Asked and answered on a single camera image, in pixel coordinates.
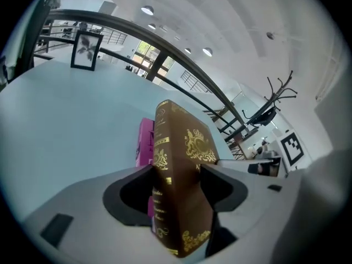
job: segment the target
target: gold embossed cover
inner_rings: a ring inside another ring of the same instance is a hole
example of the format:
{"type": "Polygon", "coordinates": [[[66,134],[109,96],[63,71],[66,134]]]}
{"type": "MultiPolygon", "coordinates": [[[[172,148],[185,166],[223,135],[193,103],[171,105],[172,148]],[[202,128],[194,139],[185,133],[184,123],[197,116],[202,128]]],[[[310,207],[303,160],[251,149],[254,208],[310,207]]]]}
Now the gold embossed cover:
{"type": "Polygon", "coordinates": [[[202,245],[211,233],[213,211],[203,194],[200,164],[218,153],[208,127],[171,100],[156,110],[153,188],[156,235],[177,257],[202,245]]]}

